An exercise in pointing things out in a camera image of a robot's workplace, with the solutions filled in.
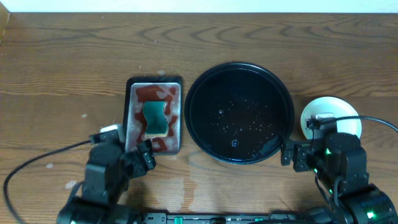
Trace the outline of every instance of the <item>green light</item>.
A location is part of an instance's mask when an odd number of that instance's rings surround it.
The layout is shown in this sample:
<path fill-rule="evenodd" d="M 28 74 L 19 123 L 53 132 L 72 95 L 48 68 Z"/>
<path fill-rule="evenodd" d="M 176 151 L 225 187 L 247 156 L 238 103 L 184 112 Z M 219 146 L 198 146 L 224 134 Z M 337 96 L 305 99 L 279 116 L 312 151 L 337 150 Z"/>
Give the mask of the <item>green light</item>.
<path fill-rule="evenodd" d="M 368 218 L 375 218 L 376 217 L 373 212 L 368 212 L 367 215 L 368 215 Z"/>

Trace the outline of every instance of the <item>black plate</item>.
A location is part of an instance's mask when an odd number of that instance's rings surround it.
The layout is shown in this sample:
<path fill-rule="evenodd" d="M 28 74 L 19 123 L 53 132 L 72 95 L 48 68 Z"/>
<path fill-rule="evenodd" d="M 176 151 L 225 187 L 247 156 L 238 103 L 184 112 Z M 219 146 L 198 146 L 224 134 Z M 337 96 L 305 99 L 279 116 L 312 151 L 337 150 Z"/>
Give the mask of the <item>black plate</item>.
<path fill-rule="evenodd" d="M 206 153 L 232 164 L 263 161 L 294 123 L 292 99 L 270 71 L 248 63 L 211 68 L 192 85 L 185 122 Z"/>

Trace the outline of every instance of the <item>green sponge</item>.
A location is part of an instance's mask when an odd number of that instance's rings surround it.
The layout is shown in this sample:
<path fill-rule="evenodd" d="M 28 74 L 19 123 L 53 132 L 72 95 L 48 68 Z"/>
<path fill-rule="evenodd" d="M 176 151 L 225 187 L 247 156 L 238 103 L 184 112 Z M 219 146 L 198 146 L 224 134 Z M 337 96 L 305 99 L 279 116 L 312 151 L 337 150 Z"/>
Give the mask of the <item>green sponge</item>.
<path fill-rule="evenodd" d="M 147 101 L 144 103 L 144 117 L 147 120 L 146 138 L 167 136 L 168 126 L 164 117 L 165 106 L 166 102 L 163 101 Z"/>

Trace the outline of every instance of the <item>water droplet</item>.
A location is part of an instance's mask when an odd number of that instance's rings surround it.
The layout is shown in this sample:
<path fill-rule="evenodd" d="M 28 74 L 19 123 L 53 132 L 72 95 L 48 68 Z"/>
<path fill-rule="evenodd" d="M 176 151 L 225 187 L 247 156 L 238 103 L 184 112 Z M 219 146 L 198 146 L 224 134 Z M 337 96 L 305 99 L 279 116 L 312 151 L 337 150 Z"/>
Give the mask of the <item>water droplet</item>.
<path fill-rule="evenodd" d="M 234 140 L 231 141 L 231 146 L 232 147 L 236 147 L 238 145 L 239 145 L 239 141 L 237 139 L 234 139 Z"/>

